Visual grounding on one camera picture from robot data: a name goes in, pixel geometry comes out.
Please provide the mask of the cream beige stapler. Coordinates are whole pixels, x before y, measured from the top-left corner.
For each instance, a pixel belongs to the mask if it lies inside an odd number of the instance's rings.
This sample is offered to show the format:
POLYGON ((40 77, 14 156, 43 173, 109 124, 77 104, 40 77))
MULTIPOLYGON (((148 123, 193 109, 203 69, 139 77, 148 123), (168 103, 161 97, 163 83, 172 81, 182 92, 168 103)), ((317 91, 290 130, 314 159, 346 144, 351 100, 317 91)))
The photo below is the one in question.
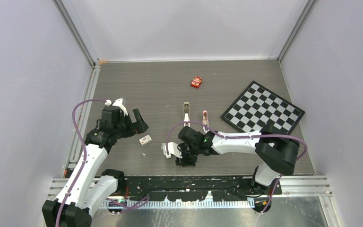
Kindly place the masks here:
POLYGON ((189 102, 184 102, 183 103, 183 121, 184 121, 184 126, 188 126, 190 127, 190 103, 189 102))

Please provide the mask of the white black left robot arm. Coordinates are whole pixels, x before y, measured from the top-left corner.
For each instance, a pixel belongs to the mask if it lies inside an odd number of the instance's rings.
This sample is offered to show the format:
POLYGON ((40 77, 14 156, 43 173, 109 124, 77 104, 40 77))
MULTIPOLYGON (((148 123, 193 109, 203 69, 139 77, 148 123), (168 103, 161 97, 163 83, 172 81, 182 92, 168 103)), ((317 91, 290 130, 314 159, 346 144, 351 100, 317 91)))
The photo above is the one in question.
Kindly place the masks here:
POLYGON ((97 183, 93 179, 118 139, 132 137, 148 130, 139 109, 133 109, 136 118, 121 104, 105 106, 97 126, 83 141, 83 153, 71 177, 54 200, 46 200, 42 213, 48 227, 89 227, 92 218, 111 195, 120 196, 126 190, 122 171, 106 169, 97 183))

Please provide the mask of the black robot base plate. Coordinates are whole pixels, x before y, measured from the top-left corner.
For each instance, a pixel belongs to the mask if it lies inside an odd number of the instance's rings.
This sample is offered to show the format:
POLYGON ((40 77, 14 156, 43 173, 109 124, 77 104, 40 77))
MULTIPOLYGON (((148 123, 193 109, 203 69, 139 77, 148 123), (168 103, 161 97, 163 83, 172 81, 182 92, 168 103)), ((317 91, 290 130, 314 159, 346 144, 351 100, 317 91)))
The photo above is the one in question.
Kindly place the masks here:
POLYGON ((249 198, 268 199, 281 195, 280 184, 259 186, 251 175, 158 175, 126 176, 113 196, 125 196, 138 201, 203 201, 210 196, 215 202, 245 201, 249 198))

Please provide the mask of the white staple box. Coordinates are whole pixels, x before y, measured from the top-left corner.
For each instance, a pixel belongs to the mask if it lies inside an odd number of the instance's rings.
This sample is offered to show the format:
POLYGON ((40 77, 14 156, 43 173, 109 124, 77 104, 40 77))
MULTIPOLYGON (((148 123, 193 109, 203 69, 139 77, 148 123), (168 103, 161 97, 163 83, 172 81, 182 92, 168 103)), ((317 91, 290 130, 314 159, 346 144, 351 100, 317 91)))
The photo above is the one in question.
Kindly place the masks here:
POLYGON ((144 137, 142 137, 142 138, 140 138, 140 139, 139 139, 139 142, 140 142, 140 144, 141 144, 142 146, 144 146, 144 145, 146 145, 146 144, 150 143, 151 141, 152 141, 152 138, 151 138, 151 136, 150 136, 150 135, 146 135, 146 136, 144 136, 144 137))

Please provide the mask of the pink white stapler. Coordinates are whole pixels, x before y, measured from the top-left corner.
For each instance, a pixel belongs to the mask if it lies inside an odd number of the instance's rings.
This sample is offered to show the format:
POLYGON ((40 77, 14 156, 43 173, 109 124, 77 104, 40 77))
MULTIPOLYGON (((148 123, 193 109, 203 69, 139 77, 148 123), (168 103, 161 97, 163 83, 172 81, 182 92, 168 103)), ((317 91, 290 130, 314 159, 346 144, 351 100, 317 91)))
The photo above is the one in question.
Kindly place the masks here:
POLYGON ((209 132, 209 121, 208 121, 208 112, 206 110, 204 110, 202 112, 202 123, 203 123, 203 131, 205 133, 209 132))

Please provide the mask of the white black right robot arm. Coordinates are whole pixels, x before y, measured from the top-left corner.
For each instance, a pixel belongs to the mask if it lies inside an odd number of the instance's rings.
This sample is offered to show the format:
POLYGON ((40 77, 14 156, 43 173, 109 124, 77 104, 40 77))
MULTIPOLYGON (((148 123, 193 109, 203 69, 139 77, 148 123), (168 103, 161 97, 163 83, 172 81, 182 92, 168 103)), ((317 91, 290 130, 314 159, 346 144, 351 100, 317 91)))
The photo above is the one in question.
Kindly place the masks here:
POLYGON ((273 181, 281 175, 292 175, 298 158, 300 141, 282 134, 274 126, 243 133, 224 133, 206 127, 201 133, 185 125, 178 134, 180 144, 166 143, 164 152, 176 157, 178 166, 195 166, 198 155, 221 155, 243 153, 257 155, 263 163, 256 167, 251 180, 251 189, 263 194, 273 181))

